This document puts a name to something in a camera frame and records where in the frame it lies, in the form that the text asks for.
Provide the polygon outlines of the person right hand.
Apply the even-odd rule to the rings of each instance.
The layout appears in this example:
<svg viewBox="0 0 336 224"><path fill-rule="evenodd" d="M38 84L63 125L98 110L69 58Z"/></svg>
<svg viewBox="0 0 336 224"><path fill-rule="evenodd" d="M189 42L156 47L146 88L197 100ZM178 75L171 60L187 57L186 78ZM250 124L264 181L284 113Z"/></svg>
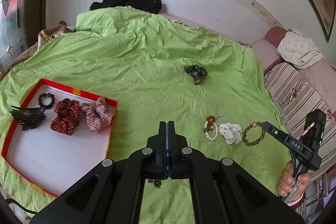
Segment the person right hand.
<svg viewBox="0 0 336 224"><path fill-rule="evenodd" d="M278 182L276 184L276 190L278 194L282 197L287 197L287 195L293 190L294 185L298 181L300 183L300 186L296 190L296 192L293 194L290 203L298 203L302 200L304 196L304 191L306 187L309 184L310 176L308 173L302 173L298 176L298 180L296 180L292 176L293 172L293 165L291 161L289 161L283 172L281 173L280 178L278 179Z"/></svg>

